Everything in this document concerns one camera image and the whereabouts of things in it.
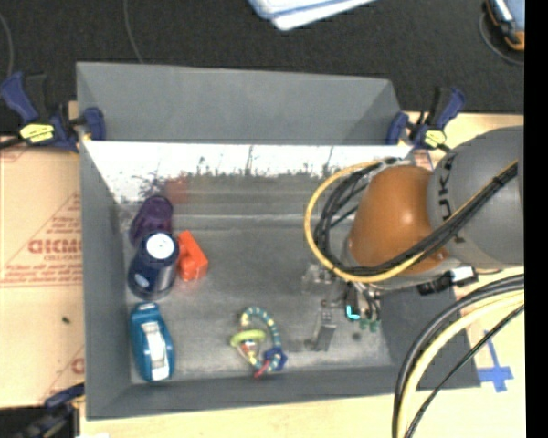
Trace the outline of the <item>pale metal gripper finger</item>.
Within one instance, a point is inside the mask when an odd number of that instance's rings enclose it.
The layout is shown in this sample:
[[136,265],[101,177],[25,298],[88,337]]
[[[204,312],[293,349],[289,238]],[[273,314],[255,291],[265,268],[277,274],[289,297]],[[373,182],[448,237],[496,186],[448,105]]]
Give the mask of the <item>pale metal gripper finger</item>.
[[312,335],[304,340],[305,349],[314,352],[328,351],[336,329],[337,322],[332,311],[328,308],[320,309],[315,319]]
[[332,289],[333,274],[319,264],[307,264],[300,280],[302,295],[328,295]]

